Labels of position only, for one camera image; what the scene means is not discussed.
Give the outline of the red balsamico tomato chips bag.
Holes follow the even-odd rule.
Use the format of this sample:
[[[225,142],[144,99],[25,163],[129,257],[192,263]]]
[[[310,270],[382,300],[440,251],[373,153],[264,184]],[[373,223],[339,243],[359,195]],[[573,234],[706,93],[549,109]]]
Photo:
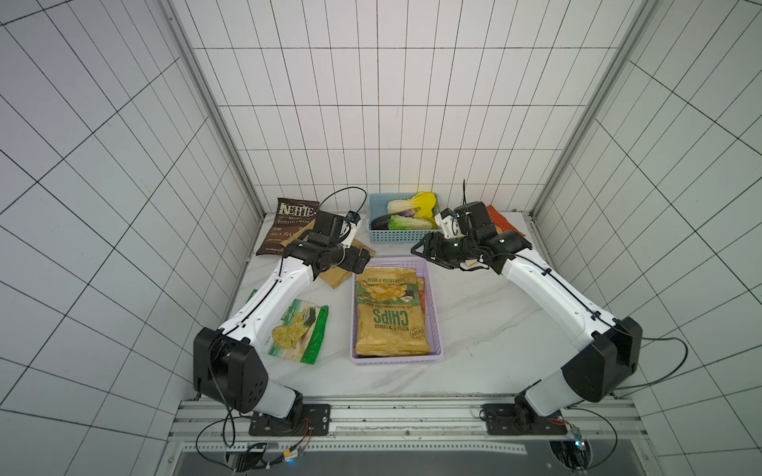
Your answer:
[[[420,306],[422,309],[422,315],[426,315],[426,281],[424,278],[418,277],[417,278],[417,287],[419,292],[419,300],[420,300]]]

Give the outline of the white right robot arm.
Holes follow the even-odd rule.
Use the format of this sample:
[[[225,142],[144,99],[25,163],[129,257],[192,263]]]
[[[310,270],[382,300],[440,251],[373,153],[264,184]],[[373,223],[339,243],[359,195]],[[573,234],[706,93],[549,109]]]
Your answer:
[[[468,202],[437,215],[438,230],[411,249],[448,270],[490,269],[518,286],[559,325],[577,354],[557,372],[519,393],[505,406],[485,405],[480,414],[490,434],[564,434],[554,422],[564,408],[597,403],[634,374],[642,327],[617,319],[554,271],[518,231],[498,231],[486,206]]]

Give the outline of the green sour cream chips bag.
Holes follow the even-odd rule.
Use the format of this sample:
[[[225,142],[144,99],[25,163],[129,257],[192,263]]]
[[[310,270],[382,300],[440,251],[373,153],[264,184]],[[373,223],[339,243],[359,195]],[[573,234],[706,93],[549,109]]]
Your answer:
[[[360,357],[401,357],[431,352],[420,280],[414,269],[370,267],[355,282]]]

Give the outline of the beige cassava chips bag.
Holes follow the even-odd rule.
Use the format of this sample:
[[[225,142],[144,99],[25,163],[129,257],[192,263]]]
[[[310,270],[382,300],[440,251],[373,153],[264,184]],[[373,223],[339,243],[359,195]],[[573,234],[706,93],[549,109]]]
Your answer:
[[[501,213],[499,213],[492,205],[489,205],[487,208],[488,216],[491,220],[491,222],[495,225],[497,231],[499,233],[503,233],[506,231],[514,231],[518,233],[520,236],[525,237],[525,234],[521,232],[518,228],[513,226]]]

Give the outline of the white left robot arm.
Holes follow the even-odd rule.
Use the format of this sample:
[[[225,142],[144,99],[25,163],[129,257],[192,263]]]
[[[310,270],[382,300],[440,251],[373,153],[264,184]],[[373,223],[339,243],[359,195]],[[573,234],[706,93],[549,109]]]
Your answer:
[[[361,274],[370,260],[353,240],[355,224],[339,231],[314,227],[292,241],[253,297],[218,328],[203,328],[194,338],[192,384],[198,394],[230,412],[262,414],[299,428],[303,396],[270,379],[262,360],[272,330],[288,307],[327,270]]]

